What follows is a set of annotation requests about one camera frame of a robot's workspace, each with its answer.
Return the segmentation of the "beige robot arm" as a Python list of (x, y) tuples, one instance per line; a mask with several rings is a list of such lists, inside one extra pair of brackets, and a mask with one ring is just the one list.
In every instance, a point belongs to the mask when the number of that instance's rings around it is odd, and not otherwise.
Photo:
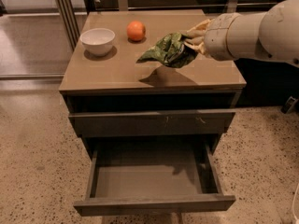
[(299, 0), (283, 1), (266, 12), (223, 13), (186, 32), (184, 45), (217, 61), (253, 59), (299, 63)]

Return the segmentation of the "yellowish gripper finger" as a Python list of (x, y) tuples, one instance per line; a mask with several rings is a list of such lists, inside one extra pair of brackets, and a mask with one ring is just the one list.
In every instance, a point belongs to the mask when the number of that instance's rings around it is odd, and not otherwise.
[(202, 36), (197, 36), (194, 38), (186, 38), (184, 40), (184, 44), (190, 48), (196, 51), (197, 53), (200, 53), (202, 55), (207, 55), (206, 46), (204, 43), (204, 38)]
[(210, 23), (211, 23), (211, 19), (201, 21), (197, 25), (193, 26), (193, 28), (186, 31), (184, 35), (186, 35), (189, 38), (204, 36), (206, 33), (206, 29), (209, 27)]

